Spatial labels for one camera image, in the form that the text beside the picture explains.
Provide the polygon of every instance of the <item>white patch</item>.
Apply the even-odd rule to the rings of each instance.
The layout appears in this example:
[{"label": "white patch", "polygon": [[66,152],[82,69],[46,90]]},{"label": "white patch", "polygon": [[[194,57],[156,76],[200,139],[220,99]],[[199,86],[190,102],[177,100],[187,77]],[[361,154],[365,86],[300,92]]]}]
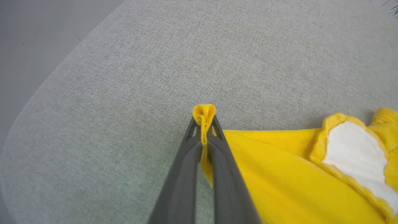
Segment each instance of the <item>white patch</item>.
[{"label": "white patch", "polygon": [[385,200],[398,213],[398,194],[386,184],[387,160],[377,140],[360,126],[344,122],[330,130],[324,164],[336,166]]}]

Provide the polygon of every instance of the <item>yellow fabric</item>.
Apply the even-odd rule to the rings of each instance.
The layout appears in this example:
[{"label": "yellow fabric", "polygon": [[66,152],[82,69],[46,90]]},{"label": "yellow fabric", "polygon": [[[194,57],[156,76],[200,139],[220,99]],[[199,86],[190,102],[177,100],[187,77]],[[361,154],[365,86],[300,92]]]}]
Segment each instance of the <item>yellow fabric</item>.
[{"label": "yellow fabric", "polygon": [[[193,111],[198,124],[207,125],[206,130],[214,113],[212,105],[198,105]],[[319,129],[224,130],[264,223],[398,224],[386,202],[336,168],[320,163],[328,131],[345,120],[360,125],[377,139],[388,160],[386,183],[398,191],[398,113],[393,110],[378,109],[368,128],[356,118],[335,114]],[[206,144],[202,169],[212,184],[212,167],[205,147]]]}]

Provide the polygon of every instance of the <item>yellow shirt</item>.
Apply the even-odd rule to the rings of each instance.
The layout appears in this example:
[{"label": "yellow shirt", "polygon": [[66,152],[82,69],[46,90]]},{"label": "yellow shirt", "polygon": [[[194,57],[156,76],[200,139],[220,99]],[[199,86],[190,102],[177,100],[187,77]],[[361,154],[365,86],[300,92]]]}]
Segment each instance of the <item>yellow shirt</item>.
[{"label": "yellow shirt", "polygon": [[[207,131],[213,105],[197,105],[193,116]],[[369,127],[357,118],[335,114],[323,127],[308,130],[224,130],[257,211],[264,223],[398,223],[389,204],[351,176],[322,163],[330,130],[345,121],[371,134],[388,161],[385,183],[398,192],[398,112],[380,108]],[[212,184],[202,135],[202,170]]]}]

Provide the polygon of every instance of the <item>pinched yellow fabric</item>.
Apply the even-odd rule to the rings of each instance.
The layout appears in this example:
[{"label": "pinched yellow fabric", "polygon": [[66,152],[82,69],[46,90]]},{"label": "pinched yellow fabric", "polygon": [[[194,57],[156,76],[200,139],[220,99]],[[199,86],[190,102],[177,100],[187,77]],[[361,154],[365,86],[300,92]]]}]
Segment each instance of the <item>pinched yellow fabric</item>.
[{"label": "pinched yellow fabric", "polygon": [[[198,105],[193,116],[209,129],[215,107]],[[354,117],[335,114],[322,128],[283,131],[224,130],[224,135],[264,223],[395,223],[388,203],[337,168],[322,164],[329,131],[350,121],[379,143],[388,161],[386,184],[398,192],[398,112],[380,108],[366,127]],[[206,135],[202,170],[212,184]]]}]

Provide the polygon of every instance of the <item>crumpled yellow fabric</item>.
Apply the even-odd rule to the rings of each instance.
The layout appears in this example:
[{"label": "crumpled yellow fabric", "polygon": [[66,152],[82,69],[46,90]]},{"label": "crumpled yellow fabric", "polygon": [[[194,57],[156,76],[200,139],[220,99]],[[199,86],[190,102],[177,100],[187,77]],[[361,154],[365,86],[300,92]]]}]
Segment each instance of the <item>crumpled yellow fabric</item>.
[{"label": "crumpled yellow fabric", "polygon": [[[203,133],[214,114],[211,104],[193,110],[198,124],[205,124],[201,166],[211,185],[212,167]],[[318,129],[223,130],[263,223],[398,224],[386,202],[339,170],[320,163],[328,130],[346,120],[365,128],[378,140],[388,160],[386,183],[398,192],[398,112],[388,108],[378,109],[369,127],[356,118],[335,114]]]}]

